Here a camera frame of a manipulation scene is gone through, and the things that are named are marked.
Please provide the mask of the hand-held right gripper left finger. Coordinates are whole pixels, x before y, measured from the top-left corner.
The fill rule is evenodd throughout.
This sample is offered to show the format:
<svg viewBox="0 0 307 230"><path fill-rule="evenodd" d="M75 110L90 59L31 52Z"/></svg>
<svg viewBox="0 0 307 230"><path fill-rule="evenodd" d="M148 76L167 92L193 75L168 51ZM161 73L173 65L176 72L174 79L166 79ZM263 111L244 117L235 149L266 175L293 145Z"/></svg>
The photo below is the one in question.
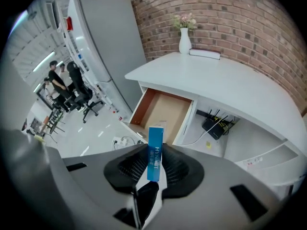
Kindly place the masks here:
<svg viewBox="0 0 307 230"><path fill-rule="evenodd" d="M147 168L145 144L64 159L74 182L104 216L141 229L148 217L147 196L137 183Z"/></svg>

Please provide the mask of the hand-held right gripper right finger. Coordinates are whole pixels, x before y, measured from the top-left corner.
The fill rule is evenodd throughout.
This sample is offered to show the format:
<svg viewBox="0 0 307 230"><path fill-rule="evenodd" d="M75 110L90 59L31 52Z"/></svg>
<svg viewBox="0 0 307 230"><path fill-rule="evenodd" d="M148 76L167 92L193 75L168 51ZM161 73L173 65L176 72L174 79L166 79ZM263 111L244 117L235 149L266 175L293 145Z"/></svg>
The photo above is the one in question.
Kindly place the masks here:
<svg viewBox="0 0 307 230"><path fill-rule="evenodd" d="M257 230L280 201L238 165L192 149L163 145L167 187L155 230Z"/></svg>

